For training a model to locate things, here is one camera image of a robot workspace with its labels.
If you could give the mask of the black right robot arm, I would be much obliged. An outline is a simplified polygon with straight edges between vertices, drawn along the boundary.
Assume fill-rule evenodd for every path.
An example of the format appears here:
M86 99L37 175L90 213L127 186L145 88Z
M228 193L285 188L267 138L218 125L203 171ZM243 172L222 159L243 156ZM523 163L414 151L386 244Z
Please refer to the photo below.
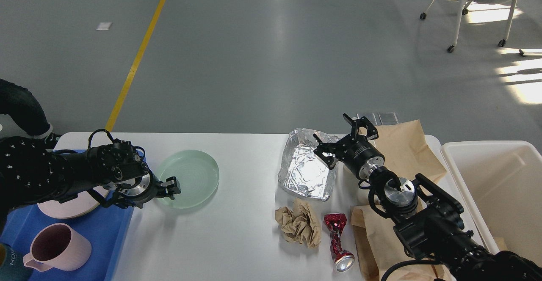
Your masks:
M541 267L511 251L491 254L464 231L463 206L422 174L413 180L398 177L385 167L384 155L371 145L378 138L376 127L366 117L352 119L337 142L325 143L317 134L314 150L329 169L343 162L368 190L370 207L394 222L394 232L410 260L389 268L382 280L409 265L444 265L457 281L540 281Z

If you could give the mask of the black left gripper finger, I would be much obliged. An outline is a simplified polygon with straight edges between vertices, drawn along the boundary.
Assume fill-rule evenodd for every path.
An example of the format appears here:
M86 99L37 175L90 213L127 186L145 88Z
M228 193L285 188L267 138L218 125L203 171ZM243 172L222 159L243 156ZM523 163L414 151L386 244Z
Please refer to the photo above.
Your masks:
M141 209L143 207L142 204L137 203L133 198L128 198L127 196L116 190L113 191L111 198L101 198L100 206L102 206L103 208L109 208L111 206L114 206L121 209L128 209L129 207L137 207Z
M179 194L181 194L181 190L176 178L168 178L165 182L159 181L158 198L175 200L175 196Z

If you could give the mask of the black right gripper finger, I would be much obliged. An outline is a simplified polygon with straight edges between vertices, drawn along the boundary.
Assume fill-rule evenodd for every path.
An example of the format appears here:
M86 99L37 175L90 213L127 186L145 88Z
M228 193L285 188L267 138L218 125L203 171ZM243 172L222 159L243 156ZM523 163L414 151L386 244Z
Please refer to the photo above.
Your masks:
M339 139L336 139L335 142L325 143L317 134L313 134L313 137L318 143L313 150L314 154L327 165L329 170L335 169L337 162L341 161L341 145L338 143Z
M356 141L358 140L359 129L360 127L363 127L365 129L366 134L361 134L360 136L364 136L364 138L369 140L376 140L379 138L378 130L373 125L371 121L368 120L367 117L360 117L357 119L353 119L350 116L348 116L346 113L343 113L343 118L349 125L351 126L351 132L349 134L350 140Z

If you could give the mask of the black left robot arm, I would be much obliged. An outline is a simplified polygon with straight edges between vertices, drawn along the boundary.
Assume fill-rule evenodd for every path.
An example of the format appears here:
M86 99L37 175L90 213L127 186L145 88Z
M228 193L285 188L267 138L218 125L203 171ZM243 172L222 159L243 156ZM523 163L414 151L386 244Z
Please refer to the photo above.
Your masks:
M145 150L102 132L110 144L84 152L49 151L37 140L1 139L1 227L8 214L26 206L66 203L86 192L104 207L143 208L154 198L175 199L181 193L174 176L161 181L144 161Z

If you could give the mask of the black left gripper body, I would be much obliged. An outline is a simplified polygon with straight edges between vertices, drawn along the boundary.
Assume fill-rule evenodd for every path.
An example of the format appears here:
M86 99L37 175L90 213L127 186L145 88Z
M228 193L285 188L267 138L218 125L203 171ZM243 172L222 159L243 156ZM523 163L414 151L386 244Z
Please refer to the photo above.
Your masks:
M143 177L134 179L134 186L123 188L126 206L143 208L145 203L159 196L161 188L161 181L153 172L149 171Z

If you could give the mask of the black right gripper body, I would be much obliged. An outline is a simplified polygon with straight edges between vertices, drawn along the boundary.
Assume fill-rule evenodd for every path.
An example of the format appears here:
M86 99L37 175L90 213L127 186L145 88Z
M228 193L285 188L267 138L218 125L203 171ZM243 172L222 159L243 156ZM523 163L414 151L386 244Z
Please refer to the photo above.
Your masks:
M337 143L337 159L354 174L357 179L368 179L378 168L384 166L385 157L367 140L364 135L353 138L347 135Z

